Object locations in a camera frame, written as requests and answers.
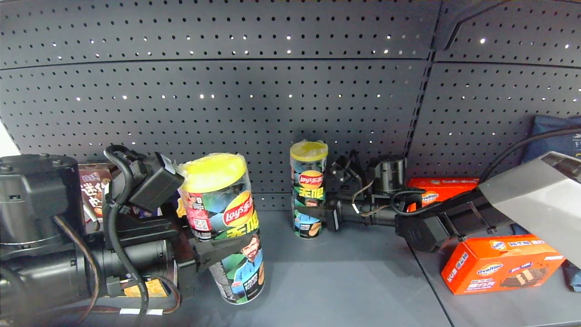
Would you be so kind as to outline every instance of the orange box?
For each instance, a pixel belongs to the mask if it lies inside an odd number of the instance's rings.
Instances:
[[[426,190],[422,195],[422,206],[432,202],[444,201],[460,193],[470,191],[478,185],[478,178],[412,178],[409,187],[417,187]],[[408,208],[415,210],[415,204]]]
[[[461,242],[442,270],[454,294],[540,286],[565,258],[535,235],[478,237]]]

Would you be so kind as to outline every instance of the lay's logo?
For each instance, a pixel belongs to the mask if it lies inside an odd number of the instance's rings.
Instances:
[[[244,191],[238,194],[226,207],[223,217],[224,224],[226,226],[242,226],[252,217],[253,211],[252,195],[250,191]]]
[[[307,170],[300,174],[299,183],[308,190],[316,190],[323,184],[323,174],[316,170]]]
[[[502,242],[502,241],[490,241],[490,246],[493,249],[499,250],[499,251],[504,251],[507,249],[506,244],[504,244],[504,242]]]
[[[436,201],[436,199],[438,198],[438,196],[440,196],[440,194],[434,192],[434,191],[428,191],[426,193],[423,193],[422,195],[422,203],[427,204],[427,203],[432,203],[434,201]]]
[[[502,268],[503,264],[501,262],[492,262],[491,264],[487,264],[480,268],[476,273],[480,276],[488,276],[492,275],[493,273],[497,272],[500,268]]]

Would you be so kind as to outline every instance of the lay's chip can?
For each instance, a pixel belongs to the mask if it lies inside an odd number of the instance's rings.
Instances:
[[[321,232],[321,221],[301,214],[296,207],[316,207],[325,202],[324,172],[328,146],[323,141],[301,141],[290,148],[292,211],[295,234],[313,239]]]
[[[210,154],[180,165],[180,172],[185,177],[179,189],[181,202],[199,241],[253,234],[240,252],[209,268],[227,302],[253,300],[264,286],[264,262],[246,159],[228,153]]]

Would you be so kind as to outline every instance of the blue bag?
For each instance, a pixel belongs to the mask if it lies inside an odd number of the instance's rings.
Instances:
[[[581,125],[581,116],[565,118],[556,118],[550,116],[535,116],[533,125],[533,135],[562,129],[574,125]],[[522,157],[522,163],[533,160],[549,151],[556,151],[575,158],[581,158],[581,134],[563,135],[545,138],[530,143],[526,148],[525,155]],[[528,234],[529,232],[518,224],[512,224],[512,233],[515,235]],[[563,270],[565,279],[575,292],[581,292],[581,269],[567,261]]]
[[[571,118],[556,118],[550,116],[535,116],[532,135],[581,125],[581,116]],[[522,163],[531,161],[549,151],[556,151],[570,157],[581,158],[581,134],[563,135],[545,138],[530,143],[526,148]]]

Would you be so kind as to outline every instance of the perforated metal panel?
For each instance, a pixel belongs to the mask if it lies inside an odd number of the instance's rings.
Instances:
[[[402,154],[425,61],[119,62],[4,70],[1,119],[23,152],[103,159],[110,143],[178,162],[243,154],[255,191],[287,191],[288,151],[325,140]]]
[[[17,1],[1,67],[152,59],[427,58],[438,1]]]
[[[435,63],[411,142],[409,176],[479,176],[534,115],[581,115],[581,69]],[[497,171],[517,165],[521,152]]]
[[[482,5],[489,3],[491,6],[494,4],[483,1],[472,9],[483,9]],[[456,17],[452,9],[454,5],[443,16]],[[472,14],[470,8],[462,10],[466,12],[459,19]],[[450,47],[438,51],[436,61],[581,66],[579,2],[505,1],[457,23],[460,24],[459,29],[451,35]],[[449,29],[455,25],[448,24],[447,27]]]

